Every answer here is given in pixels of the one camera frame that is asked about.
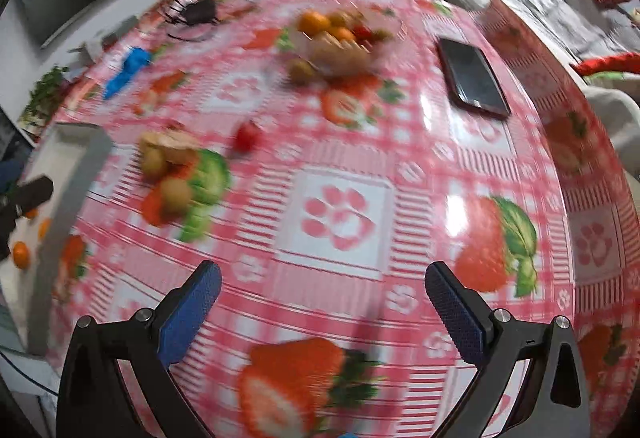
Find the orange mandarin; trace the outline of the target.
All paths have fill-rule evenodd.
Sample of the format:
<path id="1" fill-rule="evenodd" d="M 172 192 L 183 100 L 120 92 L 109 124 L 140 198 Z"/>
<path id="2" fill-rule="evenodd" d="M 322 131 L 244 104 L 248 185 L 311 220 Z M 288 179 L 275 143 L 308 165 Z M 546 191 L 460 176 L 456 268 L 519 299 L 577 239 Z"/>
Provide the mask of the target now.
<path id="1" fill-rule="evenodd" d="M 37 215 L 38 215 L 38 210 L 36 208 L 34 208 L 33 210 L 30 210 L 27 213 L 24 213 L 24 216 L 29 220 L 35 219 Z"/>
<path id="2" fill-rule="evenodd" d="M 32 262 L 29 247 L 23 241 L 17 241 L 12 247 L 12 259 L 16 268 L 26 270 Z"/>

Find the white tray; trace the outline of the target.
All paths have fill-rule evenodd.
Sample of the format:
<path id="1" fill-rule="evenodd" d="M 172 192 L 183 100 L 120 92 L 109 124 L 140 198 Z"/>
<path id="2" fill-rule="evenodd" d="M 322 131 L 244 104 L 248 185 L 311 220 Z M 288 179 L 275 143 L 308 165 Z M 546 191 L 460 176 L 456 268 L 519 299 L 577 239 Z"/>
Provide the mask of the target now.
<path id="1" fill-rule="evenodd" d="M 23 179 L 52 180 L 50 200 L 33 220 L 20 219 L 9 244 L 23 242 L 30 264 L 21 270 L 11 258 L 1 264 L 1 294 L 29 354 L 43 356 L 49 339 L 49 311 L 61 256 L 82 203 L 113 147 L 93 124 L 56 123 L 32 152 Z"/>

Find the potted green plant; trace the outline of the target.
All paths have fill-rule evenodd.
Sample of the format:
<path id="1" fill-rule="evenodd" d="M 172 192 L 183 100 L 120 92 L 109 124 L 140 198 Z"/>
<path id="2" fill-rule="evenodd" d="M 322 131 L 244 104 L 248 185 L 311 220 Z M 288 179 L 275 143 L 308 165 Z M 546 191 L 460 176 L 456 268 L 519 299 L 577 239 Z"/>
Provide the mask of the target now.
<path id="1" fill-rule="evenodd" d="M 70 84 L 66 80 L 67 72 L 67 66 L 56 64 L 49 72 L 43 74 L 29 93 L 29 102 L 21 112 L 17 125 L 34 141 L 40 138 L 66 97 Z"/>

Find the green-yellow kiwi fruit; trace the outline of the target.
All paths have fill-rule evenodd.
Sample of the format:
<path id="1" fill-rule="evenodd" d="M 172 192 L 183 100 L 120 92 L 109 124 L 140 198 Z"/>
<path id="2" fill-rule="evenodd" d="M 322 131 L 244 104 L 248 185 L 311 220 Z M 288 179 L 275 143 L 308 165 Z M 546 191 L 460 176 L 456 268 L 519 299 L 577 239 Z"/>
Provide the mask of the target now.
<path id="1" fill-rule="evenodd" d="M 169 177 L 160 184 L 160 207 L 169 216 L 183 215 L 192 202 L 190 184 L 182 178 Z"/>
<path id="2" fill-rule="evenodd" d="M 160 180 L 167 174 L 168 163 L 163 151 L 149 146 L 142 151 L 140 170 L 142 177 L 149 182 Z"/>

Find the blue plastic glove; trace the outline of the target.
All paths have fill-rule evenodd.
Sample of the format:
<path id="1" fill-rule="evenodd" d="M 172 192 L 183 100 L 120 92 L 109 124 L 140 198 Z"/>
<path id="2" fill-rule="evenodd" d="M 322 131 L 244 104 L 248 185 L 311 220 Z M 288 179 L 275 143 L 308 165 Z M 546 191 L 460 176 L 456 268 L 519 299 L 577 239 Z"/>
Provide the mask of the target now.
<path id="1" fill-rule="evenodd" d="M 102 98 L 110 100 L 115 97 L 142 68 L 151 63 L 151 59 L 152 56 L 148 50 L 139 47 L 132 48 L 122 62 L 120 71 L 105 85 Z"/>

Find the red cherry tomato on table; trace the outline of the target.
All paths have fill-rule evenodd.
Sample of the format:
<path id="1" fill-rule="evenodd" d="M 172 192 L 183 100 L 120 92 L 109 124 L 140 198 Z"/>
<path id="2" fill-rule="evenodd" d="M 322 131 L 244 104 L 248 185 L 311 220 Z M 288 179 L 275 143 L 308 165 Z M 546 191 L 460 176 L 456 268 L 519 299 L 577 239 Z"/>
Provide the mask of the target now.
<path id="1" fill-rule="evenodd" d="M 254 120 L 246 120 L 235 132 L 232 148 L 238 153 L 248 153 L 255 149 L 262 138 L 262 128 Z"/>

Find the black power adapter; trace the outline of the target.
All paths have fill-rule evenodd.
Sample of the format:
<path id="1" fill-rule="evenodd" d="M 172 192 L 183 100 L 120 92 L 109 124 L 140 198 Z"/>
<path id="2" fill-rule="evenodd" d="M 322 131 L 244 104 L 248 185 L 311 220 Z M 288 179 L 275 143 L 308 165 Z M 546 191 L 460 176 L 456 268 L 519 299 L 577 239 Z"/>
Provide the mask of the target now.
<path id="1" fill-rule="evenodd" d="M 217 21 L 217 8 L 214 0 L 190 2 L 182 9 L 182 18 L 187 26 L 209 24 Z"/>

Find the green-yellow fruit beside bowl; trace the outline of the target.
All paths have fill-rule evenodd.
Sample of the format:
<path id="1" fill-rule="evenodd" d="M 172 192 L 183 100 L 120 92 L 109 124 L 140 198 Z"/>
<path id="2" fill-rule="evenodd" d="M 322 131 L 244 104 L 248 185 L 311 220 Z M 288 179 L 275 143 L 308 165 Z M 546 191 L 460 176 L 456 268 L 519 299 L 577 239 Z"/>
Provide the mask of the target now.
<path id="1" fill-rule="evenodd" d="M 306 86 L 317 78 L 316 69 L 306 60 L 288 62 L 288 80 L 295 86 Z"/>

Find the strawberry pattern tablecloth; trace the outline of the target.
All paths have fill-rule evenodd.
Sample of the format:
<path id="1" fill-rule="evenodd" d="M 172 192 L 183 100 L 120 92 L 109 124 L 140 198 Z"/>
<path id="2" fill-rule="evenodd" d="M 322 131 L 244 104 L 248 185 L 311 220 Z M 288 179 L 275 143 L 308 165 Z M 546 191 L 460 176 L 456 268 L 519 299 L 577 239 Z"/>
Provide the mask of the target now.
<path id="1" fill-rule="evenodd" d="M 288 80 L 286 27 L 307 10 L 393 10 L 406 34 L 378 69 Z M 176 377 L 209 428 L 249 437 L 264 395 L 263 344 L 326 395 L 273 399 L 280 434 L 311 415 L 323 432 L 429 435 L 472 369 L 428 301 L 430 262 L 514 317 L 568 317 L 586 368 L 593 436 L 631 414 L 639 374 L 639 221 L 623 165 L 582 90 L 503 2 L 466 12 L 438 0 L 239 0 L 227 19 L 172 40 L 155 19 L 90 68 L 87 99 L 58 120 L 101 126 L 113 149 L 66 241 L 47 356 L 62 366 L 76 320 L 131 316 L 204 259 L 224 287 Z M 480 48 L 511 116 L 450 98 L 437 41 Z M 151 63 L 110 100 L 129 51 Z M 253 151 L 232 148 L 254 120 Z M 201 146 L 162 179 L 142 177 L 144 132 L 181 129 Z M 185 179 L 189 209 L 169 216 L 160 184 Z"/>

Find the black smartphone red case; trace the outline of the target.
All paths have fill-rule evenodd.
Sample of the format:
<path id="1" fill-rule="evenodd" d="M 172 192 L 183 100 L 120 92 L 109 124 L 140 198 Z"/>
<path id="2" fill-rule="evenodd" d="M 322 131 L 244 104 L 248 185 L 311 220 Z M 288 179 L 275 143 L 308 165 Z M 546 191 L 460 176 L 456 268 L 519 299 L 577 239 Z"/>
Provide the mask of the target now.
<path id="1" fill-rule="evenodd" d="M 511 116 L 498 78 L 480 48 L 441 37 L 437 51 L 454 102 L 498 120 Z"/>

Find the orange in bowl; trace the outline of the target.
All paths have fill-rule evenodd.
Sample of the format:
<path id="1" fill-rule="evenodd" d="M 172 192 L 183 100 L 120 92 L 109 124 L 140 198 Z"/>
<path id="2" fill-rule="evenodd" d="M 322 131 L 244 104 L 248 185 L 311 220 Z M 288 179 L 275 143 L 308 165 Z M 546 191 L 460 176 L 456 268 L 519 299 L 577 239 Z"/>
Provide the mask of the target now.
<path id="1" fill-rule="evenodd" d="M 297 31 L 305 34 L 309 38 L 327 31 L 331 26 L 331 20 L 317 10 L 307 10 L 303 12 L 296 23 Z"/>

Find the glass fruit bowl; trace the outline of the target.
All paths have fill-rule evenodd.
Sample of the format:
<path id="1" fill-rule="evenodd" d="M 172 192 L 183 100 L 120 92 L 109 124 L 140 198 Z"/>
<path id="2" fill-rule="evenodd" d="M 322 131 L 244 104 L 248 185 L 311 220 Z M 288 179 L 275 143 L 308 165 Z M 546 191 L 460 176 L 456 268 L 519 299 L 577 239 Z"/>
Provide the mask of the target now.
<path id="1" fill-rule="evenodd" d="M 297 31 L 299 16 L 286 27 L 285 49 L 308 61 L 323 77 L 371 73 L 406 34 L 396 13 L 380 7 L 333 7 L 325 14 L 332 26 L 313 38 Z"/>

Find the grey quilted sofa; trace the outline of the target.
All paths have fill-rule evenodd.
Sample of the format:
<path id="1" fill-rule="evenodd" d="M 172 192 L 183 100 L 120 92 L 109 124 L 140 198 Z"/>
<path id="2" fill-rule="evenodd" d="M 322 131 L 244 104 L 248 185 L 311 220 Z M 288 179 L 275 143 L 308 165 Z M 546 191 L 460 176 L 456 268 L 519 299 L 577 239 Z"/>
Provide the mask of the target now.
<path id="1" fill-rule="evenodd" d="M 491 0 L 446 0 L 468 11 Z M 595 0 L 502 0 L 570 63 L 639 50 L 639 22 L 622 6 L 603 8 Z"/>

